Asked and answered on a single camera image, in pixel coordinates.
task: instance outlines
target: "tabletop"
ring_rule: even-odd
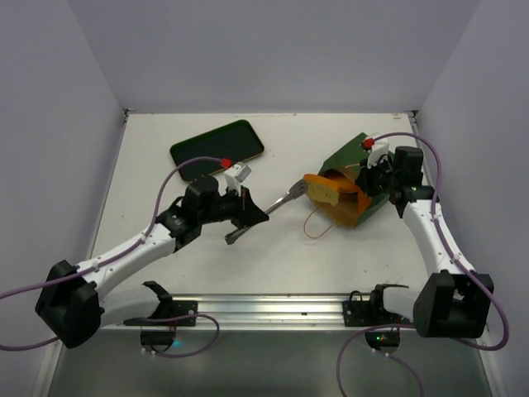
[[[265,150],[248,165],[245,181],[255,203],[267,208],[306,173],[361,132],[412,132],[406,114],[131,114],[98,229],[94,255],[135,236],[146,227],[155,197],[174,168],[169,148],[179,141],[235,120],[250,122]],[[389,138],[395,146],[415,146],[409,137]],[[222,176],[218,177],[224,186]],[[183,194],[178,175],[167,186],[160,210]],[[334,227],[317,240],[303,234],[314,209],[303,196],[246,233],[224,242],[229,222],[205,225],[202,235],[178,253],[147,266],[117,287],[155,280],[173,294],[326,294],[376,284],[399,283],[420,289],[427,273],[420,251],[397,211],[384,205],[356,229]],[[329,225],[320,214],[307,229]]]

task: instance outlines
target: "purple cable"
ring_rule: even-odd
[[[174,321],[185,320],[187,318],[196,318],[196,317],[207,318],[208,320],[211,320],[213,321],[213,323],[215,323],[215,327],[217,328],[217,330],[215,331],[215,335],[213,335],[213,338],[211,341],[206,343],[201,348],[195,350],[194,352],[181,353],[181,354],[169,354],[169,353],[163,353],[163,352],[155,352],[155,355],[160,356],[160,357],[165,357],[165,358],[185,358],[185,357],[196,356],[197,354],[205,352],[218,339],[219,333],[221,332],[220,325],[215,318],[207,314],[202,314],[202,313],[186,314],[185,316],[178,316],[178,317],[172,317],[172,318],[142,318],[141,319],[142,321],[146,321],[148,323],[172,323]]]
[[[437,179],[436,179],[436,186],[433,194],[433,198],[431,199],[431,215],[434,216],[436,214],[436,202],[437,202],[437,196],[439,195],[439,189],[441,188],[441,178],[442,178],[442,168],[441,168],[441,158],[439,157],[439,154],[437,153],[436,149],[433,147],[433,145],[427,141],[426,139],[413,135],[409,132],[390,132],[389,134],[383,134],[382,136],[377,136],[374,138],[374,141],[378,141],[379,139],[383,138],[389,138],[391,136],[410,136],[411,138],[417,139],[418,141],[421,141],[426,146],[428,146],[428,149],[430,149],[431,153],[436,159],[436,165],[437,165]],[[502,319],[503,323],[503,337],[502,340],[494,346],[482,346],[474,342],[466,341],[464,339],[456,339],[457,342],[463,343],[466,346],[474,347],[479,350],[485,350],[488,352],[494,352],[501,348],[503,348],[505,345],[507,345],[507,342],[509,340],[509,336],[511,333],[509,322],[507,320],[507,315],[505,314],[505,311],[503,310],[502,305],[499,303],[499,301],[496,299],[496,297],[479,281],[466,267],[463,266],[463,264],[459,260],[454,260],[454,252],[450,248],[450,244],[446,240],[445,233],[441,229],[441,225],[439,223],[438,219],[433,218],[433,223],[436,227],[437,234],[439,235],[439,238],[441,239],[441,243],[443,247],[446,249],[446,252],[448,252],[448,255],[450,258],[454,261],[455,265],[466,274],[467,277],[469,277],[472,282],[474,282],[479,289],[483,291],[485,296],[493,303],[494,307],[498,311],[499,317]]]
[[[210,157],[210,156],[207,156],[207,155],[202,155],[202,156],[190,159],[190,160],[186,160],[186,161],[182,162],[180,165],[178,165],[174,170],[172,170],[169,173],[169,175],[167,175],[167,177],[165,178],[164,182],[162,183],[162,185],[160,187],[160,190],[158,191],[158,196],[156,197],[155,211],[153,212],[153,216],[152,216],[152,218],[150,220],[150,223],[149,223],[149,226],[147,227],[147,230],[145,232],[146,235],[148,235],[152,231],[153,227],[155,226],[156,216],[158,215],[158,210],[160,209],[160,201],[162,199],[162,194],[164,193],[165,186],[167,186],[167,183],[169,182],[169,180],[182,167],[184,167],[186,165],[189,165],[191,163],[194,163],[195,161],[202,161],[202,160],[221,162],[222,159],[218,159],[216,157]],[[142,243],[142,241],[138,240],[137,242],[135,242],[134,244],[132,244],[131,246],[129,246],[128,248],[126,248],[125,250],[120,252],[119,254],[116,254],[115,256],[111,256],[110,258],[106,259],[105,261],[102,261],[101,263],[99,263],[99,267],[101,268],[103,266],[110,265],[114,261],[117,261],[118,259],[121,259],[123,256],[126,256],[126,255],[130,254],[138,246],[140,246],[141,243]],[[13,296],[13,295],[23,294],[25,292],[29,292],[29,291],[32,291],[34,289],[42,289],[42,288],[46,288],[46,287],[51,287],[52,285],[61,284],[61,283],[64,283],[66,281],[70,281],[70,280],[76,279],[78,277],[82,277],[84,275],[87,275],[88,273],[92,273],[93,271],[94,271],[94,268],[88,268],[88,269],[82,270],[82,271],[80,271],[78,273],[75,273],[73,275],[67,275],[65,277],[61,277],[60,279],[55,279],[55,280],[46,281],[46,282],[43,282],[43,283],[37,283],[37,284],[28,285],[26,287],[13,289],[11,291],[7,291],[7,292],[4,292],[4,293],[0,294],[0,300],[5,299],[5,298],[9,298],[10,296]],[[23,352],[23,351],[26,351],[26,350],[36,349],[37,347],[43,347],[43,346],[48,345],[50,343],[53,343],[53,342],[55,342],[57,340],[58,340],[57,337],[52,337],[51,339],[48,339],[48,340],[43,341],[43,342],[34,343],[32,345],[13,346],[13,347],[0,344],[0,351],[5,351],[5,352]]]
[[[372,332],[377,329],[383,329],[383,328],[411,328],[415,329],[414,325],[408,325],[408,324],[384,324],[384,325],[375,325],[374,327],[364,328],[361,331],[358,331],[357,333],[354,333],[352,336],[348,337],[346,342],[343,344],[343,346],[340,349],[340,353],[338,354],[338,359],[336,360],[336,380],[338,381],[338,387],[340,388],[341,395],[343,397],[347,397],[347,393],[344,390],[344,386],[341,383],[341,358],[344,355],[344,352],[346,351],[347,346],[349,346],[349,343],[353,341],[353,339],[356,339],[357,337],[361,335],[365,335],[367,332]],[[375,350],[376,353],[380,354],[381,356],[386,356],[386,353],[379,352]],[[391,358],[392,360],[398,362],[402,366],[405,366],[413,375],[413,377],[417,380],[417,383],[419,384],[419,390],[421,393],[421,397],[424,397],[424,385],[422,384],[421,377],[419,374],[410,366],[407,362],[405,362],[402,358],[399,358],[397,356],[394,356],[393,354],[388,354],[388,358]]]

